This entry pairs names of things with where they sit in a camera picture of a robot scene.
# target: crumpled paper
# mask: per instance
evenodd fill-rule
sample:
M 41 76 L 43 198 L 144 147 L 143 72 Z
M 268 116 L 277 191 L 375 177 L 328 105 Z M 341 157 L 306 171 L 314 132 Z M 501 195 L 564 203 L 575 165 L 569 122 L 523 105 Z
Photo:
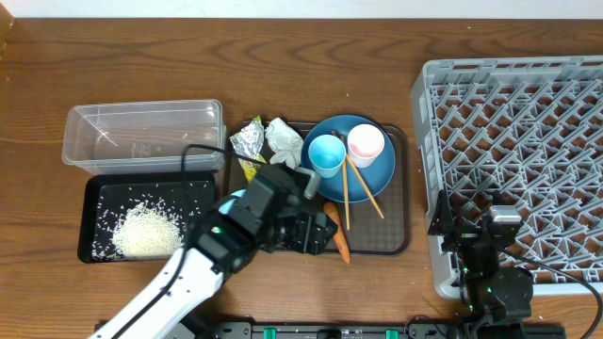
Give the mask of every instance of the crumpled paper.
M 285 163 L 290 169 L 295 169 L 302 162 L 303 139 L 295 130 L 276 118 L 266 129 L 266 139 L 274 155 L 270 164 Z

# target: pink cup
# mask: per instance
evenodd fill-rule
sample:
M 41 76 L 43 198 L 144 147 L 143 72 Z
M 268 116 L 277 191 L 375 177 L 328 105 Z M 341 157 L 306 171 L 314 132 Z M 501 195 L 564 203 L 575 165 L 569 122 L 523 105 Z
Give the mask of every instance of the pink cup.
M 361 124 L 348 134 L 348 154 L 357 168 L 365 168 L 375 161 L 385 147 L 383 132 L 371 124 Z

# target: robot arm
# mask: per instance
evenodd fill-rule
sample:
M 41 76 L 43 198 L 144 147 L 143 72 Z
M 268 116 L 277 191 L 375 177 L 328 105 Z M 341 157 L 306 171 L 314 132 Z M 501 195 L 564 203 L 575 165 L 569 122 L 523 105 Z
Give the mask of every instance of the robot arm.
M 311 174 L 281 166 L 262 167 L 225 214 L 214 208 L 192 223 L 186 260 L 170 290 L 158 295 L 187 247 L 175 252 L 153 281 L 90 339 L 115 338 L 145 308 L 121 338 L 163 338 L 188 312 L 211 298 L 226 277 L 246 266 L 260 248 L 323 252 L 337 226 L 322 213 L 302 211 L 304 200 L 311 198 L 308 187 L 318 186 L 316 175 Z
M 177 250 L 159 274 L 113 319 L 90 339 L 112 338 L 130 319 L 157 296 L 176 270 L 184 249 Z M 214 263 L 197 249 L 187 252 L 185 264 L 167 295 L 151 307 L 122 338 L 163 338 L 193 308 L 211 298 L 221 287 L 222 273 L 214 273 Z
M 455 223 L 440 191 L 429 235 L 442 235 L 443 251 L 463 260 L 461 288 L 466 287 L 471 316 L 451 328 L 453 338 L 526 338 L 522 319 L 531 316 L 532 276 L 521 267 L 501 267 L 500 249 L 515 242 L 523 224 L 517 209 L 505 205 L 499 192 L 475 224 Z

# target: blue cup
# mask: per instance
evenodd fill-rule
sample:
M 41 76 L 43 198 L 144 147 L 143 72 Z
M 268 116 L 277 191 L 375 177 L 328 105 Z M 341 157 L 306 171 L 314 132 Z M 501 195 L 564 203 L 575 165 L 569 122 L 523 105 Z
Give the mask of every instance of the blue cup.
M 310 143 L 308 156 L 314 171 L 321 178 L 332 178 L 346 161 L 346 146 L 338 137 L 320 136 Z

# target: wood grain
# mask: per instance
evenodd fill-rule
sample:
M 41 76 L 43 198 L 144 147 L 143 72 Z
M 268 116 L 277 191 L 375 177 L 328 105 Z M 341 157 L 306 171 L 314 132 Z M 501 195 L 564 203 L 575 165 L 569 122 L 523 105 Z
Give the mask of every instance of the wood grain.
M 4 50 L 6 48 L 6 40 L 7 35 L 12 27 L 12 23 L 14 22 L 14 18 L 7 11 L 2 4 L 0 4 L 0 60 L 2 60 L 2 55 L 4 54 Z
M 89 335 L 163 266 L 77 260 L 90 176 L 61 161 L 69 109 L 200 98 L 220 100 L 231 128 L 258 114 L 300 121 L 368 114 L 406 133 L 413 174 L 413 242 L 401 256 L 357 257 L 347 266 L 338 255 L 260 253 L 205 309 L 284 322 L 451 318 L 459 302 L 432 287 L 409 100 L 421 66 L 591 54 L 603 54 L 602 22 L 18 20 L 0 63 L 0 336 Z M 536 298 L 532 308 L 530 321 L 561 323 L 570 338 L 595 316 L 592 296 Z

